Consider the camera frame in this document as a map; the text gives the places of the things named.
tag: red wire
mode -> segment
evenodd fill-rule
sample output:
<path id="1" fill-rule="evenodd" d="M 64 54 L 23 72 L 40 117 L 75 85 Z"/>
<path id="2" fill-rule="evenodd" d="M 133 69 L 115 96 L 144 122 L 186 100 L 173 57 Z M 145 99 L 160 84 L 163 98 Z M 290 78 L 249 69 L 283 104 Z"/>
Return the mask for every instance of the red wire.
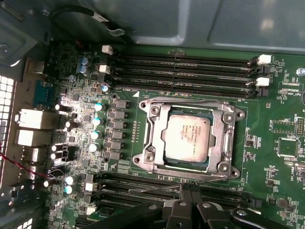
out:
<path id="1" fill-rule="evenodd" d="M 49 178 L 48 175 L 46 174 L 41 174 L 41 173 L 36 173 L 28 168 L 26 168 L 25 166 L 23 166 L 22 164 L 18 163 L 17 161 L 11 160 L 8 157 L 6 157 L 3 153 L 2 153 L 2 144 L 0 142 L 0 156 L 3 158 L 3 160 L 9 161 L 14 165 L 17 165 L 20 169 L 24 169 L 25 171 L 28 171 L 29 173 L 32 173 L 34 175 L 37 175 L 39 177 L 45 177 L 45 178 Z"/>

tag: blue capacitor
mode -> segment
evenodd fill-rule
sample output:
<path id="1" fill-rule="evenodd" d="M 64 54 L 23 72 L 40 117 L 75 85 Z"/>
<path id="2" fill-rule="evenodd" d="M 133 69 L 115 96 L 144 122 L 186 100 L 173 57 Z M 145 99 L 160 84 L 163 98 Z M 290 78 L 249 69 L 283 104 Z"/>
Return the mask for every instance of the blue capacitor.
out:
<path id="1" fill-rule="evenodd" d="M 87 76 L 90 74 L 90 70 L 86 66 L 81 66 L 80 73 L 82 73 L 84 76 Z"/>
<path id="2" fill-rule="evenodd" d="M 108 93 L 110 93 L 110 91 L 111 91 L 111 89 L 109 86 L 107 86 L 107 85 L 102 86 L 102 92 L 108 94 Z"/>
<path id="3" fill-rule="evenodd" d="M 87 57 L 83 57 L 83 58 L 81 58 L 81 65 L 89 67 L 91 65 L 91 62 L 88 60 Z"/>

